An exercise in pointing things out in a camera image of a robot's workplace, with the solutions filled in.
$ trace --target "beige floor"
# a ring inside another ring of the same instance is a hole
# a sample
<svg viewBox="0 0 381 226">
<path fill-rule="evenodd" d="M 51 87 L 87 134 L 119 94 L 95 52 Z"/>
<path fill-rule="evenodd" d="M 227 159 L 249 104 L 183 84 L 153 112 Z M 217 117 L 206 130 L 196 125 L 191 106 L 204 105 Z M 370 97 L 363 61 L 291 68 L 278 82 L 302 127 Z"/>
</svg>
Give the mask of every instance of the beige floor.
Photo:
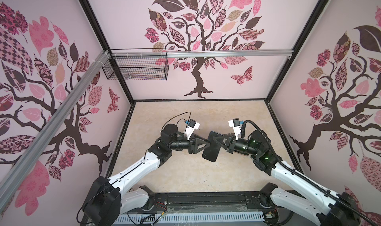
<svg viewBox="0 0 381 226">
<path fill-rule="evenodd" d="M 204 138 L 212 130 L 222 134 L 233 132 L 228 120 L 254 121 L 267 133 L 276 153 L 292 165 L 264 101 L 137 102 L 113 174 L 142 157 L 160 137 L 163 124 L 185 111 L 191 111 L 191 118 L 201 124 L 194 133 Z M 176 124 L 177 120 L 175 118 L 170 123 Z M 179 123 L 179 131 L 184 128 L 185 124 Z M 248 124 L 246 135 L 253 130 L 254 127 Z M 267 182 L 291 190 L 288 185 L 259 171 L 249 156 L 227 153 L 221 148 L 216 162 L 203 159 L 202 152 L 189 155 L 186 150 L 173 151 L 166 163 L 145 176 L 134 188 L 146 185 L 154 192 L 257 191 Z"/>
</svg>

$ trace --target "aluminum rail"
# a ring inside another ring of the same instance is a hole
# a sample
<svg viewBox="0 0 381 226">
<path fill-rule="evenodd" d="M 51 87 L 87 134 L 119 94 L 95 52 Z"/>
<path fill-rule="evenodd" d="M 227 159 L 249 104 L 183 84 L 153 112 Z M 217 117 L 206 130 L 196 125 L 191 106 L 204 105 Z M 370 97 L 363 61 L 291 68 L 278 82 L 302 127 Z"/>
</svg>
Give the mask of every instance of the aluminum rail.
<svg viewBox="0 0 381 226">
<path fill-rule="evenodd" d="M 115 52 L 113 57 L 120 56 L 159 56 L 164 52 Z M 232 51 L 192 51 L 192 52 L 167 52 L 168 58 L 186 57 L 249 57 L 249 56 L 291 56 L 291 49 L 268 49 L 268 50 L 232 50 Z"/>
<path fill-rule="evenodd" d="M 102 51 L 91 64 L 88 71 L 71 91 L 69 96 L 58 107 L 45 127 L 39 132 L 31 145 L 23 152 L 21 158 L 16 162 L 8 174 L 0 183 L 0 212 L 3 211 L 9 200 L 12 198 L 22 181 L 29 174 L 41 153 L 48 146 L 51 139 L 61 127 L 74 105 L 93 80 L 94 76 L 101 69 L 103 64 L 109 59 L 108 51 Z"/>
</svg>

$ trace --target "wire mesh basket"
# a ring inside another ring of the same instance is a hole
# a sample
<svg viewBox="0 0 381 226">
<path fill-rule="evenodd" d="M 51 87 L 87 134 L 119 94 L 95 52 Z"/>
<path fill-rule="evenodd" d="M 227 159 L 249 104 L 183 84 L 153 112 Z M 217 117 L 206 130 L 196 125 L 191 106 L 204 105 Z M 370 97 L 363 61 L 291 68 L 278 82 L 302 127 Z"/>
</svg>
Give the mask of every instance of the wire mesh basket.
<svg viewBox="0 0 381 226">
<path fill-rule="evenodd" d="M 153 51 L 112 56 L 102 67 L 104 74 L 107 79 L 167 80 L 169 65 L 166 50 L 159 48 Z"/>
</svg>

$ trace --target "butterfly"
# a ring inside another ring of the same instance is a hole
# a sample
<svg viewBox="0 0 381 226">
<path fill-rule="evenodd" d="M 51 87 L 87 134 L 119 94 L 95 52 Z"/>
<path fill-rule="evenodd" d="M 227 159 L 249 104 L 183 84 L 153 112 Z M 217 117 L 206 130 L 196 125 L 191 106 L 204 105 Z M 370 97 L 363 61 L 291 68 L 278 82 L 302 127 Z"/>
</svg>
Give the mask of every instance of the butterfly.
<svg viewBox="0 0 381 226">
<path fill-rule="evenodd" d="M 110 97 L 111 97 L 111 104 L 109 105 L 109 107 L 107 108 L 107 113 L 110 113 L 111 111 L 117 111 L 118 109 L 118 100 L 119 100 L 119 97 L 117 94 L 114 94 L 114 91 L 111 90 L 111 88 L 109 87 L 109 93 L 110 93 Z"/>
<path fill-rule="evenodd" d="M 246 81 L 253 81 L 252 78 L 253 78 L 253 75 L 250 74 L 253 72 L 253 66 L 249 67 L 245 73 L 243 74 L 243 76 L 241 75 L 233 75 L 231 76 L 231 78 L 233 78 L 233 80 L 237 81 L 238 84 L 240 84 L 242 86 L 242 83 Z"/>
</svg>

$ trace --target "cable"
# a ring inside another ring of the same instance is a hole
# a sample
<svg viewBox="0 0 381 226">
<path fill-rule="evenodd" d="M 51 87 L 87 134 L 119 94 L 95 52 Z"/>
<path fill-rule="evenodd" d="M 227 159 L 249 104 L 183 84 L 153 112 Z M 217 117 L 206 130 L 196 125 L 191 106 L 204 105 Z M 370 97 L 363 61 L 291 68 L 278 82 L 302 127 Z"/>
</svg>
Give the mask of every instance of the cable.
<svg viewBox="0 0 381 226">
<path fill-rule="evenodd" d="M 245 122 L 242 124 L 242 128 L 241 128 L 241 138 L 244 138 L 245 137 L 245 127 L 246 127 L 246 123 L 250 123 L 252 124 L 257 130 L 259 130 L 259 132 L 262 134 L 262 136 L 264 137 L 264 139 L 266 140 L 267 144 L 269 145 L 269 148 L 270 148 L 270 151 L 271 153 L 273 154 L 273 156 L 275 157 L 275 159 L 277 160 L 277 162 L 283 166 L 285 169 L 287 169 L 288 171 L 290 171 L 291 173 L 297 175 L 298 177 L 302 178 L 303 180 L 307 181 L 310 185 L 312 185 L 313 187 L 315 187 L 316 189 L 318 189 L 320 192 L 324 193 L 325 195 L 327 195 L 329 198 L 339 202 L 341 205 L 344 206 L 344 208 L 354 212 L 355 214 L 359 215 L 361 218 L 365 219 L 369 224 L 371 224 L 372 226 L 378 226 L 374 221 L 372 221 L 371 219 L 369 219 L 368 217 L 366 217 L 364 214 L 360 213 L 359 211 L 357 211 L 356 209 L 352 208 L 351 206 L 347 205 L 343 200 L 341 200 L 340 198 L 337 198 L 336 196 L 334 195 L 331 195 L 331 193 L 327 192 L 326 190 L 324 190 L 322 187 L 318 186 L 317 184 L 315 184 L 313 181 L 311 181 L 310 179 L 308 179 L 306 176 L 304 176 L 303 174 L 297 172 L 297 171 L 293 171 L 293 169 L 289 168 L 288 166 L 286 166 L 282 160 L 279 158 L 279 156 L 275 153 L 275 150 L 274 148 L 272 147 L 271 143 L 270 143 L 270 140 L 269 138 L 267 138 L 266 134 L 263 132 L 262 129 L 260 129 L 258 127 L 258 125 L 256 125 L 253 121 L 251 120 L 245 120 Z"/>
</svg>

